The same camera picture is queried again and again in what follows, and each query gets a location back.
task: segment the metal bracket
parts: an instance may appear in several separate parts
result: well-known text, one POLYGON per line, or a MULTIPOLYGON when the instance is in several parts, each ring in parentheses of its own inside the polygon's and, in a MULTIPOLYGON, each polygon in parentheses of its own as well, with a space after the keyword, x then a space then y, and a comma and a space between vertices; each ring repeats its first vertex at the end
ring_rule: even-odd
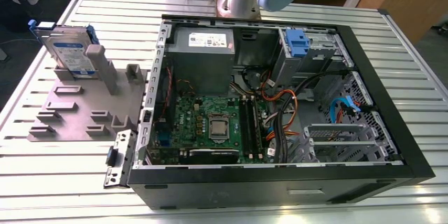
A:
POLYGON ((108 165, 104 179, 104 189, 129 188, 128 176, 132 165, 132 155, 136 143, 136 133, 132 130, 120 131, 115 144, 107 154, 108 165))

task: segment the floor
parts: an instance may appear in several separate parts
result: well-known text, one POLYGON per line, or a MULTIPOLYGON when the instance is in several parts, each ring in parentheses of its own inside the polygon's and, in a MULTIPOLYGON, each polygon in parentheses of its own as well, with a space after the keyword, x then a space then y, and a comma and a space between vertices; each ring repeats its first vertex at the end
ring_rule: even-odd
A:
MULTIPOLYGON (((8 55, 1 60, 0 52, 0 110, 40 49, 40 44, 27 30, 27 22, 31 18, 37 21, 56 21, 68 2, 69 0, 40 0, 37 5, 23 8, 11 1, 0 0, 0 49, 8 55)), ((448 36, 440 36, 431 30, 416 47, 441 82, 448 86, 448 36)))

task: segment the aluminum table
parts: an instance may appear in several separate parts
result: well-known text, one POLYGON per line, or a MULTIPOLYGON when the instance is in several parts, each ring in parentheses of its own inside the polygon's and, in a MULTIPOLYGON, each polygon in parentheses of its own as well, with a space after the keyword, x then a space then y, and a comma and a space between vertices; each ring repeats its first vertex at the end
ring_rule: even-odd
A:
MULTIPOLYGON (((151 68, 161 14, 215 16, 213 0, 72 0, 59 24, 89 22, 117 68, 151 68)), ((131 189, 103 189, 112 142, 29 142, 55 60, 41 48, 0 114, 0 220, 79 223, 448 222, 448 92, 388 15, 289 5, 265 20, 349 25, 436 178, 356 204, 152 211, 131 189)))

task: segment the cable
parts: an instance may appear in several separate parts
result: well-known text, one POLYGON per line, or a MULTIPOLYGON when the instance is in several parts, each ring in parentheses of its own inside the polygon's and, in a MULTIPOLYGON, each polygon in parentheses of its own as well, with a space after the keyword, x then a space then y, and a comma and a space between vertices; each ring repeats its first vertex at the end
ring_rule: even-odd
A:
POLYGON ((193 89, 193 87, 192 87, 192 85, 191 85, 191 82, 189 82, 188 80, 179 79, 176 82, 177 82, 177 83, 180 83, 180 82, 187 83, 187 84, 188 84, 188 87, 189 87, 189 89, 191 89, 191 91, 195 91, 195 89, 193 89))
MULTIPOLYGON (((276 125, 277 123, 277 117, 275 117, 273 119, 273 125, 276 125)), ((273 134, 275 136, 279 136, 279 131, 277 131, 277 128, 273 127, 273 134)), ((273 154, 273 162, 275 163, 280 163, 281 162, 281 155, 280 155, 280 152, 281 152, 281 143, 280 143, 280 138, 276 137, 275 138, 275 154, 273 154)))
POLYGON ((267 119, 264 119, 263 121, 264 126, 268 125, 268 122, 275 118, 276 115, 277 115, 277 112, 275 112, 272 115, 267 117, 267 119))
MULTIPOLYGON (((297 136, 297 135, 300 135, 300 133, 299 133, 299 132, 293 132, 293 131, 285 131, 285 135, 288 135, 288 136, 297 136)), ((273 133, 272 133, 272 135, 269 134, 269 135, 265 137, 267 141, 272 140, 273 137, 275 137, 275 136, 273 136, 273 133)))
POLYGON ((272 97, 267 96, 267 94, 265 94, 265 92, 264 92, 264 85, 265 85, 265 82, 268 81, 269 77, 271 77, 271 72, 269 72, 269 74, 268 74, 267 80, 263 82, 263 84, 261 84, 261 86, 260 86, 260 87, 261 87, 261 96, 263 96, 263 98, 264 98, 267 101, 276 101, 276 100, 277 100, 285 93, 289 93, 289 94, 291 94, 291 97, 293 98, 295 112, 293 112, 293 114, 292 114, 292 117, 291 117, 291 119, 289 119, 288 124, 287 124, 285 127, 284 127, 284 129, 287 130, 287 129, 291 127, 291 125, 292 125, 292 122, 293 122, 293 120, 295 120, 296 113, 297 113, 297 110, 299 110, 297 97, 296 97, 295 92, 293 92, 291 89, 287 89, 287 90, 280 91, 280 92, 279 92, 275 96, 272 96, 272 97))
POLYGON ((236 91, 240 95, 247 95, 247 96, 249 96, 249 94, 248 94, 241 88, 237 88, 235 85, 236 85, 236 83, 235 83, 235 82, 231 82, 231 88, 233 88, 235 91, 236 91))
MULTIPOLYGON (((355 103, 356 106, 361 105, 357 101, 353 101, 353 103, 355 103)), ((341 107, 341 109, 337 112, 336 123, 343 123, 343 114, 344 114, 344 112, 343 112, 343 107, 341 107)))
POLYGON ((249 83, 249 81, 248 81, 248 79, 247 79, 247 71, 248 71, 248 70, 257 70, 257 69, 261 69, 261 68, 264 68, 264 67, 245 67, 245 68, 243 69, 243 71, 241 71, 241 78, 243 78, 244 84, 247 85, 247 87, 251 89, 252 93, 253 93, 257 97, 260 97, 260 95, 257 94, 257 90, 261 89, 261 86, 260 86, 260 88, 257 88, 257 89, 255 89, 255 88, 252 87, 252 85, 251 85, 251 83, 249 83))
POLYGON ((245 95, 252 95, 252 94, 255 94, 255 93, 251 92, 251 91, 245 91, 245 90, 241 88, 241 86, 240 86, 235 81, 231 81, 231 85, 233 85, 233 86, 232 86, 233 89, 239 89, 240 91, 243 91, 243 93, 245 93, 245 95))
MULTIPOLYGON (((301 83, 297 85, 297 87, 293 91, 295 95, 299 95, 299 93, 307 88, 307 86, 317 78, 321 78, 321 77, 324 77, 327 75, 331 75, 331 74, 345 75, 349 72, 351 72, 351 70, 337 70, 337 71, 327 71, 327 72, 320 72, 320 73, 313 74, 307 79, 304 79, 301 81, 301 83)), ((273 123, 275 139, 276 139, 276 142, 279 142, 279 144, 281 145, 281 150, 285 153, 285 155, 284 155, 285 157, 283 157, 283 162, 287 162, 287 160, 288 160, 288 157, 287 157, 288 145, 287 145, 285 133, 280 129, 283 127, 281 119, 283 119, 284 110, 287 109, 288 104, 291 103, 291 99, 292 99, 292 96, 289 96, 288 99, 285 100, 285 102, 283 103, 281 109, 279 109, 277 116, 275 117, 275 123, 273 123)))

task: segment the motherboard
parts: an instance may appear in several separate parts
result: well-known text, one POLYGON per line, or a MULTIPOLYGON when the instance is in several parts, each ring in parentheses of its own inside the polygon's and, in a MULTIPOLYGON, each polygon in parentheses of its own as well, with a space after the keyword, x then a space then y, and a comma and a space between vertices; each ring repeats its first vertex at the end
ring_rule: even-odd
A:
POLYGON ((167 165, 264 163, 265 107, 247 97, 177 97, 173 130, 157 134, 160 147, 151 149, 152 160, 167 165))

